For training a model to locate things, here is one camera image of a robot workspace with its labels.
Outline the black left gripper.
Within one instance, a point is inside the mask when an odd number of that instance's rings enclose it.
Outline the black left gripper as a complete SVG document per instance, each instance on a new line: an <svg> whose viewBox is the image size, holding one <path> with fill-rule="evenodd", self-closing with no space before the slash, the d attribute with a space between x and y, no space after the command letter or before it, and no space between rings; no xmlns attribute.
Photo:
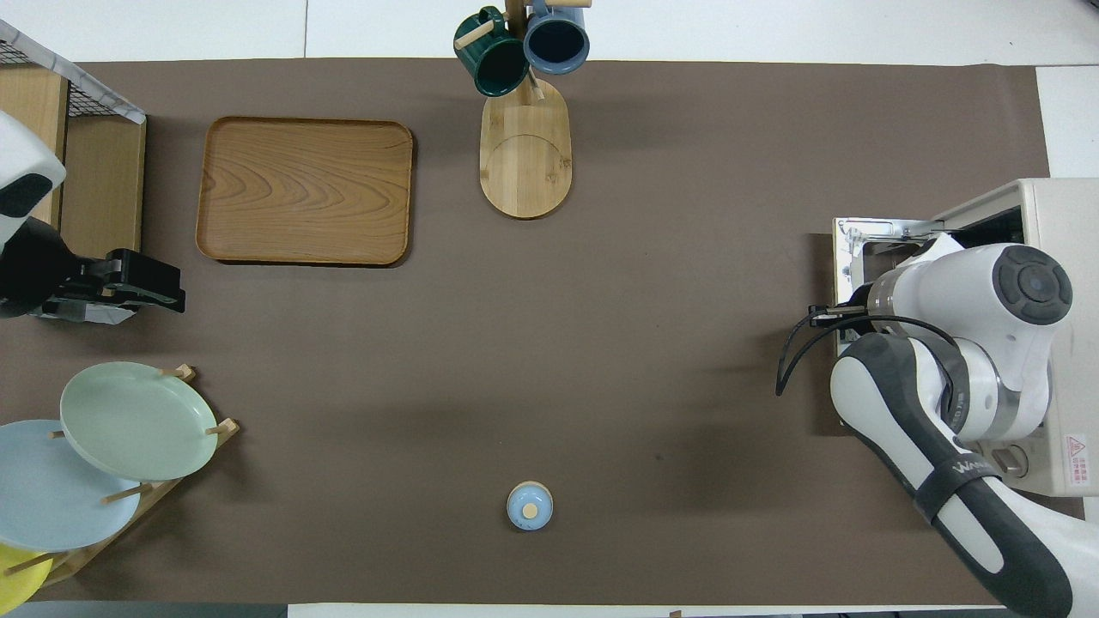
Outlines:
<svg viewBox="0 0 1099 618"><path fill-rule="evenodd" d="M138 251L116 249L103 260L58 258L43 271L43 318L129 318L145 306L178 314L187 309L180 271ZM106 285L116 290L115 302Z"/></svg>

